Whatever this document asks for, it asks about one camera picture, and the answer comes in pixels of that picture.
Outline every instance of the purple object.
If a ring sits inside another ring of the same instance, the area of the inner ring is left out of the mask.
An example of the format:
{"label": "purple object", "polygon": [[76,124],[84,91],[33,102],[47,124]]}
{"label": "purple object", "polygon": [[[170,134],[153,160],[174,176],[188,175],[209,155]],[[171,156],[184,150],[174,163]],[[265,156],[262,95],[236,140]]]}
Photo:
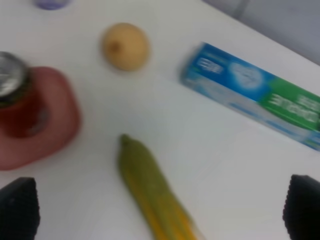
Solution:
{"label": "purple object", "polygon": [[70,0],[34,0],[35,4],[46,10],[57,10],[65,7]]}

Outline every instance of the blue and green box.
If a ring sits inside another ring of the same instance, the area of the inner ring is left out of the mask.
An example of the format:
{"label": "blue and green box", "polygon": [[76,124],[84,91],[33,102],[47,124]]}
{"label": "blue and green box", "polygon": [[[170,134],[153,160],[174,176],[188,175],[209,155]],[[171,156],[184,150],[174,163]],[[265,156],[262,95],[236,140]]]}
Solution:
{"label": "blue and green box", "polygon": [[207,43],[182,75],[189,88],[320,150],[320,97]]}

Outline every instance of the corn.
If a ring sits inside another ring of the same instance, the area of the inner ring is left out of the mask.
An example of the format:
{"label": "corn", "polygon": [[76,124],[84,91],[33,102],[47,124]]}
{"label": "corn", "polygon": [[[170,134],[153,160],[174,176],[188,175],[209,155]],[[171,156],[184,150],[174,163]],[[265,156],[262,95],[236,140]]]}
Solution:
{"label": "corn", "polygon": [[118,166],[156,240],[197,239],[192,220],[141,142],[121,136]]}

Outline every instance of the white table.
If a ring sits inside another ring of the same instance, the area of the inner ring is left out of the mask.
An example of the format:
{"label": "white table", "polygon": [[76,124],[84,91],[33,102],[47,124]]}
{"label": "white table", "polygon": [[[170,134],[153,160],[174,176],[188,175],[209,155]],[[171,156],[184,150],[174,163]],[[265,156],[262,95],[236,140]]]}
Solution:
{"label": "white table", "polygon": [[[99,51],[105,28],[140,26],[153,56],[117,71]],[[1,172],[0,187],[35,177],[36,240],[150,240],[117,168],[118,136],[146,143],[207,240],[286,240],[291,174],[320,180],[320,155],[179,83],[194,47],[208,42],[320,95],[320,67],[200,0],[73,0],[45,11],[0,0],[0,47],[68,75],[84,119],[67,148]]]}

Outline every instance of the red can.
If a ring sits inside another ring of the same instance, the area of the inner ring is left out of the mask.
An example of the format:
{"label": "red can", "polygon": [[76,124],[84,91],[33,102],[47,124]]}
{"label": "red can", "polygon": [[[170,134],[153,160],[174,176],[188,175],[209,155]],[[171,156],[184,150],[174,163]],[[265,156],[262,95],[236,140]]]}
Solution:
{"label": "red can", "polygon": [[0,52],[0,129],[11,137],[30,137],[44,126],[45,112],[27,65]]}

